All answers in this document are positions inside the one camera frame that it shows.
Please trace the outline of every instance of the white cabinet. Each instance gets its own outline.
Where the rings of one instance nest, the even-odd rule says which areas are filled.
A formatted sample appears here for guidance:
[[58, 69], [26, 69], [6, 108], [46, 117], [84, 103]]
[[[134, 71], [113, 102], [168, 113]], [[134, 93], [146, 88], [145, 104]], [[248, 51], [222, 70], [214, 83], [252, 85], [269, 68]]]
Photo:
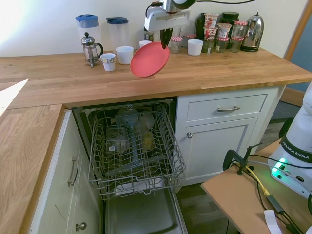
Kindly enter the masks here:
[[202, 183], [222, 172], [228, 150], [242, 155], [256, 121], [257, 118], [250, 118], [186, 127], [185, 137], [179, 142], [186, 163], [183, 185]]
[[101, 207], [88, 181], [89, 160], [71, 112], [66, 112], [31, 224], [30, 234], [101, 232]]
[[[85, 233], [100, 234], [102, 217], [99, 207], [101, 201], [98, 196], [94, 194], [94, 190], [91, 188], [88, 180], [89, 161], [87, 156], [84, 156], [82, 160], [77, 197], [73, 209], [73, 218], [68, 224], [69, 228], [67, 229], [67, 233], [75, 233], [76, 226], [85, 223]], [[84, 230], [78, 229], [77, 232], [84, 233]]]
[[175, 136], [186, 164], [181, 185], [222, 172], [228, 150], [243, 156], [249, 145], [259, 143], [284, 88], [179, 96]]

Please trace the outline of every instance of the wire rack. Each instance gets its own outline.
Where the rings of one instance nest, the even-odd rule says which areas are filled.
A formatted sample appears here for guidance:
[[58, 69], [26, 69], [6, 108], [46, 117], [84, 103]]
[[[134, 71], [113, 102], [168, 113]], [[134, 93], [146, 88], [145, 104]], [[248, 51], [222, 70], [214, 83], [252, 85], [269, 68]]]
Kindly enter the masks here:
[[[184, 178], [185, 163], [164, 106], [143, 106], [144, 112], [136, 108], [138, 113], [130, 118], [137, 118], [139, 123], [143, 115], [153, 115], [155, 123], [148, 131], [143, 131], [140, 124], [132, 131], [123, 126], [119, 108], [96, 110], [90, 115], [93, 120], [89, 181], [103, 200], [137, 192], [150, 194], [177, 186]], [[105, 137], [111, 129], [120, 129], [127, 139], [112, 146], [107, 134]]]

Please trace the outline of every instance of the dishwasher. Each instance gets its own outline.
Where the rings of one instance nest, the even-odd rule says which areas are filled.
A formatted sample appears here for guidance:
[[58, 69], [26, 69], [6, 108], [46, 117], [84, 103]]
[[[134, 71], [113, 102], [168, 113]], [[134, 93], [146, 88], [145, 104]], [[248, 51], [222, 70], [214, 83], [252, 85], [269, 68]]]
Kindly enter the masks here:
[[106, 234], [187, 234], [175, 193], [185, 170], [175, 111], [173, 99], [73, 109]]

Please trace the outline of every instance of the white mug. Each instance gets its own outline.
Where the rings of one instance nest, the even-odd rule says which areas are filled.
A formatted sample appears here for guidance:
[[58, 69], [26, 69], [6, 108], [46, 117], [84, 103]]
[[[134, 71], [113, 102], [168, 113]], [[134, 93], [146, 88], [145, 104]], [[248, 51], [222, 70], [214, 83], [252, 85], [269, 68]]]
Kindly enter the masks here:
[[187, 42], [187, 53], [192, 56], [198, 56], [201, 53], [204, 42], [202, 40], [190, 39]]
[[116, 55], [115, 54], [113, 54], [113, 53], [102, 54], [100, 56], [100, 59], [102, 60], [104, 69], [107, 72], [111, 72], [111, 71], [115, 70], [115, 61], [116, 61]]
[[130, 64], [133, 57], [133, 47], [131, 46], [121, 46], [116, 48], [116, 53], [118, 57], [118, 62], [120, 64], [126, 65]]
[[140, 45], [140, 48], [142, 48], [144, 45], [147, 45], [149, 43], [151, 43], [150, 40], [142, 40], [138, 44]]

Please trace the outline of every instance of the green light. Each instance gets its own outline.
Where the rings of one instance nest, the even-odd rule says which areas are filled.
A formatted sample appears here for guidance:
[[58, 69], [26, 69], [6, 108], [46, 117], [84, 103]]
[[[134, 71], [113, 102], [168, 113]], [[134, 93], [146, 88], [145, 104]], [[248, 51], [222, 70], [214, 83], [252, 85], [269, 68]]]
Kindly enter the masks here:
[[[277, 163], [275, 164], [275, 167], [279, 168], [280, 166], [283, 165], [283, 162], [286, 162], [286, 159], [285, 159], [284, 157], [281, 158], [281, 159], [279, 160], [279, 162], [277, 162]], [[272, 174], [276, 174], [276, 172], [278, 171], [277, 168], [272, 168]]]

